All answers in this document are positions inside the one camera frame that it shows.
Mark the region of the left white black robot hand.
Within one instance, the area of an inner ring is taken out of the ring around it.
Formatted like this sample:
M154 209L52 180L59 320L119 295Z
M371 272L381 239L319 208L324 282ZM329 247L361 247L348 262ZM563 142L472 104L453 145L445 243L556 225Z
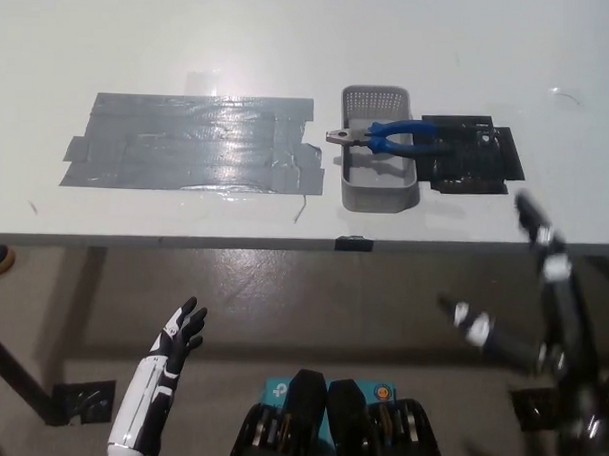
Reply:
M106 456L158 456L161 436L189 353L203 341L208 310L190 297L161 329L123 396Z

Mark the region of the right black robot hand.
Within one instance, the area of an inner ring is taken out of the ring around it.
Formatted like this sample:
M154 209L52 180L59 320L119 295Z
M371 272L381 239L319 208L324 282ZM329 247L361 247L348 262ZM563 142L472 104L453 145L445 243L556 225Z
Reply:
M440 295L438 306L481 352L523 373L554 378L563 445L609 450L609 391L600 379L590 316L566 242L528 193L518 192L514 204L541 283L543 342L521 340L461 299Z

